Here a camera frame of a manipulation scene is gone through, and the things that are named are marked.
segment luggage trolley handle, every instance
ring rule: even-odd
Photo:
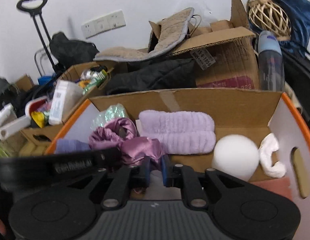
[[[47,38],[48,38],[48,40],[50,42],[51,38],[50,38],[50,35],[48,33],[48,30],[47,30],[46,24],[44,22],[44,19],[43,19],[42,15],[41,15],[41,10],[45,6],[45,4],[47,3],[48,0],[42,0],[42,3],[39,6],[35,7],[35,8],[27,8],[27,7],[22,5],[24,2],[28,2],[28,1],[33,1],[33,0],[19,0],[19,2],[17,3],[16,7],[17,7],[18,10],[20,10],[22,12],[27,12],[27,13],[30,14],[30,17],[34,21],[36,30],[37,30],[39,38],[40,38],[40,41],[41,41],[41,43],[42,43],[42,45],[43,45],[43,47],[45,49],[45,52],[46,52],[46,54],[48,56],[48,59],[49,59],[51,65],[52,65],[53,69],[56,72],[54,61],[53,61],[53,59],[52,59],[52,57],[50,55],[50,52],[48,51],[48,48],[47,48],[47,46],[45,44],[44,38],[41,35],[41,32],[39,30],[39,27],[38,27],[38,24],[37,24],[37,21],[36,21],[36,16],[39,15],[41,23],[42,23],[42,26],[44,27],[45,33],[46,33]]]
[[[42,3],[36,8],[27,8],[22,5],[24,2],[28,2],[28,1],[33,1],[33,0],[20,0],[16,6],[18,10],[27,12],[30,14],[31,17],[33,17],[33,16],[41,14],[41,10],[46,5],[48,0],[42,0]]]

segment white wall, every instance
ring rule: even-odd
[[[34,53],[42,47],[34,24],[26,13],[16,9],[18,0],[0,0],[0,75],[10,82],[24,73],[33,80],[39,77]],[[59,30],[69,38],[84,39],[82,23],[122,9],[126,27],[99,34],[87,41],[98,49],[113,46],[143,48],[147,46],[148,20],[158,21],[170,16],[179,0],[48,0],[43,17],[50,34]],[[230,0],[204,0],[217,19],[229,19]]]

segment hand hole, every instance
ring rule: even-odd
[[[38,8],[44,0],[31,0],[31,1],[25,1],[22,3],[22,6],[26,9],[35,9]]]
[[[310,193],[308,174],[303,163],[301,152],[296,147],[294,147],[291,151],[291,163],[293,166],[300,197],[306,198]]]
[[[0,131],[0,135],[1,135],[3,138],[5,138],[6,134],[7,134],[6,130],[1,130],[1,131]]]
[[[51,142],[51,140],[46,135],[33,135],[34,139],[39,142]]]

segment wall outlet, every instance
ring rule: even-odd
[[[98,33],[126,26],[122,10],[99,17],[82,25],[82,34],[85,38],[92,37]]]
[[[108,14],[106,17],[111,30],[122,26],[126,26],[122,10]]]
[[[109,23],[107,21],[106,16],[100,17],[97,20],[94,20],[94,26],[96,33],[102,33],[110,30]]]
[[[93,21],[87,22],[82,25],[82,34],[85,38],[96,35],[95,25]]]

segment open cardboard box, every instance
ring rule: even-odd
[[[157,39],[160,25],[150,23]],[[241,0],[231,0],[229,21],[221,20],[211,23],[210,27],[197,28],[191,38],[182,41],[167,56],[196,58],[194,72],[198,87],[258,89],[258,66],[250,43],[255,34],[248,28]]]
[[[114,75],[117,72],[124,71],[126,68],[125,63],[117,63],[113,61],[102,61],[99,63],[96,62],[88,62],[71,66],[68,70],[66,70],[59,80],[66,81],[76,81],[80,78],[80,75],[85,69],[89,69],[94,66],[104,65],[108,68],[108,73],[110,75],[107,77],[107,80],[100,86],[91,89],[87,94],[81,97],[81,99],[74,105],[74,107],[66,114],[63,118],[63,124],[54,125],[54,126],[46,126],[44,128],[25,128],[21,132],[27,138],[28,141],[32,142],[36,146],[48,146],[57,133],[60,131],[62,126],[67,122],[67,120],[72,116],[72,114],[76,111],[76,109],[87,99],[95,96],[104,95],[104,88],[108,81],[111,78],[111,75]],[[33,82],[28,76],[24,76],[16,82],[16,85],[20,89],[24,89],[25,91],[29,90],[33,86]]]
[[[76,128],[78,125],[76,122],[87,115],[87,110],[90,107],[96,107],[98,111],[103,111],[110,105],[118,103],[126,108],[132,120],[138,119],[139,113],[148,109],[166,112],[204,112],[215,121],[217,140],[229,134],[241,134],[253,140],[259,147],[266,135],[274,133],[280,144],[277,158],[287,167],[286,176],[290,178],[293,201],[302,214],[295,239],[310,239],[310,131],[285,93],[195,88],[90,98],[68,120],[46,153],[52,154],[57,139],[66,136],[72,127],[74,127],[73,132],[82,132],[82,129]],[[295,154],[294,150],[297,148],[299,149],[299,158],[302,160],[300,171],[297,171],[291,162],[292,155]],[[195,171],[204,172],[206,168],[211,167],[212,157],[213,153],[171,155],[171,160],[173,163],[189,165]],[[305,181],[296,175],[296,173],[301,174],[302,171],[306,174]],[[259,166],[250,182],[267,179],[272,178],[266,176]]]

